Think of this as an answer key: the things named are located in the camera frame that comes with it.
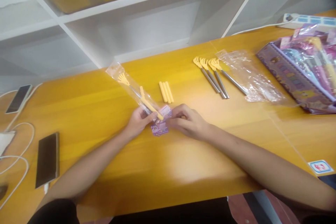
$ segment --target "smartphone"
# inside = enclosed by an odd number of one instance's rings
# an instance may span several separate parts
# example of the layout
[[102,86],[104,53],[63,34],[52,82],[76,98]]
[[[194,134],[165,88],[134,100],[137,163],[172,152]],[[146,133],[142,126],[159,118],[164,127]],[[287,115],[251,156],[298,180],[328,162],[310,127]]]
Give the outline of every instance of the smartphone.
[[35,189],[51,182],[60,174],[58,142],[58,132],[56,132],[38,143]]
[[32,85],[20,87],[19,90],[16,92],[16,95],[14,96],[5,114],[12,114],[19,111],[22,102],[28,97],[32,87]]

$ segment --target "hand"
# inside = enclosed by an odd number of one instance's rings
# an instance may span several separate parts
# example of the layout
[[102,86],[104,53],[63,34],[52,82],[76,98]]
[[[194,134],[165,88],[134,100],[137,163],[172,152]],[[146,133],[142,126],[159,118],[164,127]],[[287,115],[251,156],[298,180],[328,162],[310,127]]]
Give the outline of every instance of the hand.
[[128,121],[127,126],[124,128],[124,132],[131,139],[136,138],[146,127],[147,124],[152,122],[156,117],[157,113],[147,114],[143,111],[141,107],[138,107],[133,111],[131,118]]
[[212,125],[207,123],[196,110],[181,104],[174,108],[171,114],[171,119],[166,122],[168,127],[175,128],[187,137],[201,141],[210,137]]

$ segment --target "forearm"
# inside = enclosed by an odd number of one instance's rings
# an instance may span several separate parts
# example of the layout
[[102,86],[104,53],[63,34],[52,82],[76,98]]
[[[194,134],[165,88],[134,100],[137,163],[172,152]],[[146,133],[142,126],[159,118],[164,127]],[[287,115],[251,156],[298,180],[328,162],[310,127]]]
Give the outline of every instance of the forearm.
[[208,142],[265,188],[316,209],[336,210],[335,190],[283,158],[215,126]]
[[82,195],[130,140],[121,132],[82,157],[51,187],[37,209],[57,198],[74,199]]

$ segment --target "yellow table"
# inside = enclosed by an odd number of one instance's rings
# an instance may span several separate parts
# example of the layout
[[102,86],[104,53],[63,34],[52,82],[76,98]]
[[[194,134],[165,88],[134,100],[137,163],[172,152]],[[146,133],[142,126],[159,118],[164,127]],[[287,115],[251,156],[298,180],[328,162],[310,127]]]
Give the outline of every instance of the yellow table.
[[[336,11],[323,14],[336,16]],[[306,162],[325,159],[336,168],[336,115],[309,115],[299,107],[249,103],[224,78],[222,80],[231,98],[222,100],[192,63],[196,56],[212,58],[222,49],[245,49],[254,54],[269,41],[292,32],[276,27],[264,28],[128,62],[123,66],[159,105],[163,103],[158,82],[168,81],[175,99],[172,106],[186,103],[197,109],[207,121],[313,174]],[[285,93],[266,68],[256,58],[254,60],[273,84]],[[0,131],[13,118],[13,115],[4,115],[12,97],[10,94],[1,99]],[[39,139],[59,132],[62,175],[82,155],[117,133],[136,106],[103,69],[40,86],[14,124],[30,122],[35,126],[35,138],[24,155],[30,169],[0,211],[0,219],[12,223],[27,222],[44,195],[43,189],[34,189]],[[29,126],[20,126],[6,154],[20,154],[30,136]],[[11,162],[2,161],[0,169]],[[8,182],[10,192],[24,170],[24,163],[19,161],[0,177],[0,182]],[[83,222],[258,189],[261,189],[260,185],[211,146],[176,131],[154,137],[150,128],[146,128],[107,167],[77,210]]]

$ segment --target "white cable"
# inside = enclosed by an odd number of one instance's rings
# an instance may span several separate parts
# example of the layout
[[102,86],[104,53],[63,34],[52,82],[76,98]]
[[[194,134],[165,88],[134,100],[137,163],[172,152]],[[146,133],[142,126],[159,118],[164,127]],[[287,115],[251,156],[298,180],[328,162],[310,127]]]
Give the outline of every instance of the white cable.
[[50,183],[44,185],[44,195],[48,193]]
[[13,120],[10,122],[10,124],[7,126],[7,128],[5,129],[4,132],[8,132],[10,127],[12,126],[12,124],[15,122],[15,120],[17,119],[17,117],[21,114],[22,110],[24,109],[26,103],[28,102],[28,100],[31,98],[31,96],[33,95],[33,93],[36,91],[36,89],[41,86],[43,83],[38,84],[33,91],[30,93],[30,95],[27,97],[27,99],[25,99],[19,109],[19,111],[16,113],[16,116],[13,118]]
[[13,92],[15,92],[15,91],[17,91],[17,90],[12,90],[12,91],[9,91],[9,92],[7,92],[7,93],[4,93],[4,94],[0,95],[0,98],[1,98],[2,96],[5,96],[5,95],[9,94],[9,93],[13,93]]
[[3,206],[6,204],[6,202],[9,200],[9,198],[12,196],[12,194],[16,191],[16,189],[19,187],[19,185],[21,184],[21,182],[23,181],[23,179],[26,177],[28,169],[29,169],[29,165],[28,165],[28,161],[27,159],[21,157],[21,156],[2,156],[0,157],[0,159],[2,158],[18,158],[18,159],[22,159],[25,163],[26,163],[26,171],[24,172],[24,175],[22,176],[21,180],[19,181],[19,183],[16,185],[16,187],[13,189],[13,191],[10,193],[10,195],[7,197],[7,199],[3,202],[3,204],[0,206],[0,210],[3,208]]
[[286,22],[282,22],[282,23],[277,23],[277,24],[269,24],[269,25],[267,24],[267,25],[260,26],[260,27],[257,27],[257,28],[252,28],[252,29],[249,29],[249,30],[244,30],[244,31],[241,31],[241,32],[239,31],[239,32],[237,32],[237,33],[232,34],[231,36],[233,36],[233,35],[237,35],[237,34],[240,34],[240,33],[244,33],[244,32],[250,32],[250,31],[252,31],[252,30],[257,30],[257,29],[265,28],[265,27],[268,27],[268,26],[278,26],[278,25],[282,25],[282,24],[284,25],[284,24],[293,22],[293,21],[296,20],[298,17],[299,17],[298,14],[295,14],[295,16],[293,17],[292,20],[289,20],[289,21],[286,21]]
[[[29,122],[24,122],[24,123],[22,122],[22,123],[16,125],[12,130],[14,130],[16,127],[20,126],[21,124],[28,124],[29,126],[31,126],[31,128],[32,128],[32,130],[33,130],[33,134],[32,134],[32,136],[31,136],[31,139],[30,139],[30,141],[29,141],[27,147],[24,149],[24,151],[21,153],[20,156],[22,156],[22,155],[26,152],[26,150],[29,148],[29,146],[30,146],[30,144],[32,143],[32,141],[33,141],[33,139],[34,139],[34,136],[35,136],[35,128],[34,128],[34,126],[33,126],[32,124],[30,124]],[[16,161],[15,161],[13,164],[11,164],[6,170],[0,172],[0,175],[3,174],[4,172],[8,171],[13,165],[16,164],[16,162],[17,162],[18,160],[19,160],[19,158],[17,158]]]

